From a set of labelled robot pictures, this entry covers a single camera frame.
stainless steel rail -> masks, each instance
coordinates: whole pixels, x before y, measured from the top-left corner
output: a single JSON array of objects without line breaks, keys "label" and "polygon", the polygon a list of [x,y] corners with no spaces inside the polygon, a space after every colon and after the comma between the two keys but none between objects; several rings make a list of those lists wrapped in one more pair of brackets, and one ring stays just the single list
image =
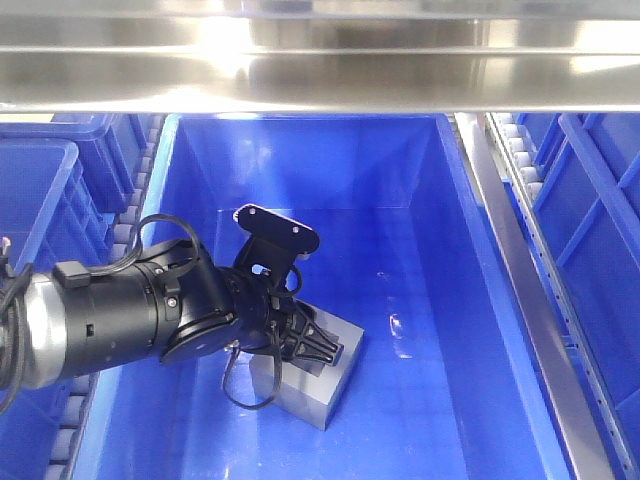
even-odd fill
[{"label": "stainless steel rail", "polygon": [[594,419],[573,370],[553,310],[475,114],[455,115],[480,195],[522,310],[533,353],[571,467],[579,480],[613,479]]},{"label": "stainless steel rail", "polygon": [[640,109],[640,3],[5,0],[0,111]]}]

blue plastic bin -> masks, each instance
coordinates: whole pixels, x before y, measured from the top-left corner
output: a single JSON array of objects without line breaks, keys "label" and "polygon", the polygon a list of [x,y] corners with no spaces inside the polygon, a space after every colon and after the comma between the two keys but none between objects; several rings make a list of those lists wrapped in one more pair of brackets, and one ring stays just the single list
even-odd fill
[{"label": "blue plastic bin", "polygon": [[563,114],[534,209],[640,458],[640,115]]},{"label": "blue plastic bin", "polygon": [[445,116],[170,116],[144,214],[228,265],[247,202],[317,229],[301,298],[365,329],[328,430],[233,406],[224,352],[148,359],[100,375],[74,478],[570,478]]},{"label": "blue plastic bin", "polygon": [[[0,141],[0,236],[12,263],[50,270],[59,260],[106,260],[110,226],[82,178],[78,148],[64,140]],[[42,479],[69,395],[69,383],[24,390],[0,417],[0,478]]]},{"label": "blue plastic bin", "polygon": [[96,210],[78,148],[64,140],[0,140],[0,233],[13,243],[18,271],[61,260],[104,263],[112,229]]},{"label": "blue plastic bin", "polygon": [[48,123],[0,123],[2,137],[59,138],[77,143],[84,178],[98,210],[126,210],[142,159],[130,115],[56,114]]},{"label": "blue plastic bin", "polygon": [[516,123],[523,125],[531,139],[533,164],[538,166],[541,177],[545,177],[560,146],[564,134],[558,126],[559,113],[521,113],[516,116]]}]

